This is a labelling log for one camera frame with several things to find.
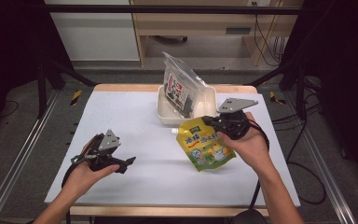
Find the plastic package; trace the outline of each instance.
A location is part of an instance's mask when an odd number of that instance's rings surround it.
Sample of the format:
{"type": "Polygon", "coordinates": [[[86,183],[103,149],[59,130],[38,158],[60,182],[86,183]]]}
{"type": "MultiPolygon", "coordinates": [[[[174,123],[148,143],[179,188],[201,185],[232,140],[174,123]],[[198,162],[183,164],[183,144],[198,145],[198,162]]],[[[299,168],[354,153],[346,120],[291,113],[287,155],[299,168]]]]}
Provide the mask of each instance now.
{"type": "Polygon", "coordinates": [[[213,127],[205,125],[202,118],[183,122],[179,129],[172,129],[176,140],[198,171],[215,169],[232,158],[235,152],[217,137],[213,127]]]}
{"type": "Polygon", "coordinates": [[[164,92],[172,110],[185,119],[194,118],[194,108],[207,85],[183,61],[163,52],[164,92]]]}

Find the forearm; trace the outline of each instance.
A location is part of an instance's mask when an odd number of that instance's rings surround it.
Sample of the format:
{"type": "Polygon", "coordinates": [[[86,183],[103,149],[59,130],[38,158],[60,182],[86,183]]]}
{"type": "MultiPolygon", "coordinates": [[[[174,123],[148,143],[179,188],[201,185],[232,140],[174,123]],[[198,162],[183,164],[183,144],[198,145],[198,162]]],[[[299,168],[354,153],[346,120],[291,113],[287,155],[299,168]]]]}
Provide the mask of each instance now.
{"type": "Polygon", "coordinates": [[[275,167],[259,174],[259,178],[271,223],[304,223],[275,167]]]}
{"type": "Polygon", "coordinates": [[[48,208],[34,221],[34,224],[61,223],[77,198],[78,195],[73,192],[68,192],[67,190],[61,191],[48,208]]]}

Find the transparent plastic bag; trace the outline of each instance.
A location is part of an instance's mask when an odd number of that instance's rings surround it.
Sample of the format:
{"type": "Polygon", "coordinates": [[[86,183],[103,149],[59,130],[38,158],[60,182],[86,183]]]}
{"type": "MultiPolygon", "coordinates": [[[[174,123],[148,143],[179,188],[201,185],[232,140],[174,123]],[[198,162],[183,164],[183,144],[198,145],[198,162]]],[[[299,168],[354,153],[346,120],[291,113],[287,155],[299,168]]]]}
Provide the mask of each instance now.
{"type": "Polygon", "coordinates": [[[164,92],[172,109],[185,119],[194,118],[194,107],[204,95],[206,84],[183,61],[163,52],[165,59],[164,92]]]}

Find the gray carpet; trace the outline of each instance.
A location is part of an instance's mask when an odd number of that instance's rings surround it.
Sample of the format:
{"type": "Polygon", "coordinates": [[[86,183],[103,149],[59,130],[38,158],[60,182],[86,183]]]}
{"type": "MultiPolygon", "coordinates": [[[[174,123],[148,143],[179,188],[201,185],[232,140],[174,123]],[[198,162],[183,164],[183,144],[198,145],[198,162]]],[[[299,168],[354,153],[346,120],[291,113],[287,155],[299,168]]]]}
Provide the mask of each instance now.
{"type": "MultiPolygon", "coordinates": [[[[257,76],[254,74],[230,71],[230,75],[223,71],[223,75],[210,71],[199,71],[199,75],[210,84],[214,83],[247,83],[257,76]]],[[[86,77],[92,77],[97,82],[104,83],[161,83],[162,74],[150,71],[149,74],[136,74],[123,72],[123,74],[109,74],[107,71],[98,72],[83,71],[86,77]]],[[[25,164],[21,176],[7,199],[0,213],[0,218],[25,218],[36,217],[46,205],[43,203],[48,187],[51,185],[65,155],[68,144],[71,142],[76,124],[79,122],[82,110],[90,96],[92,88],[67,78],[67,85],[60,93],[48,123],[41,133],[34,151],[25,164]],[[82,94],[76,105],[70,105],[76,90],[82,90],[82,94]]],[[[275,91],[278,99],[283,95],[277,91],[274,83],[262,86],[259,92],[265,96],[265,100],[271,119],[278,119],[293,114],[288,105],[280,105],[269,100],[269,92],[275,91]]],[[[0,119],[0,184],[8,172],[11,163],[16,159],[26,136],[31,131],[37,115],[37,90],[35,82],[28,83],[13,90],[7,97],[19,103],[19,108],[11,115],[0,119]]],[[[310,97],[309,105],[318,103],[317,98],[310,97]]],[[[13,108],[7,103],[6,111],[13,108]]],[[[277,125],[276,129],[286,129],[296,126],[296,122],[277,125]]],[[[318,147],[322,150],[323,157],[331,169],[337,184],[339,185],[357,223],[358,223],[358,167],[354,161],[343,160],[340,156],[339,144],[332,134],[324,116],[315,112],[309,115],[308,128],[318,147]]],[[[277,131],[283,154],[287,155],[298,135],[298,128],[287,131],[277,131]]],[[[308,151],[302,141],[299,141],[291,161],[307,166],[313,172],[314,165],[308,151]]],[[[301,197],[310,201],[318,201],[323,196],[323,190],[315,177],[294,165],[289,165],[290,172],[295,181],[301,197]]],[[[337,214],[329,201],[329,198],[321,204],[301,202],[299,212],[307,223],[340,223],[337,214]]]]}

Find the yellow and green packaging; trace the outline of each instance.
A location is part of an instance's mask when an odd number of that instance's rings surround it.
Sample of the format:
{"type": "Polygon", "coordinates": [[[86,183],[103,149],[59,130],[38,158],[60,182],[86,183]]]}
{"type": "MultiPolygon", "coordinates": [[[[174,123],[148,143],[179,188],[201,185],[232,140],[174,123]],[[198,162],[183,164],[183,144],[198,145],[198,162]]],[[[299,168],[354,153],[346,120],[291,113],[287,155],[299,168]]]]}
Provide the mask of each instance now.
{"type": "Polygon", "coordinates": [[[235,158],[235,152],[225,146],[213,127],[207,126],[202,118],[183,122],[176,140],[198,171],[215,169],[235,158]]]}

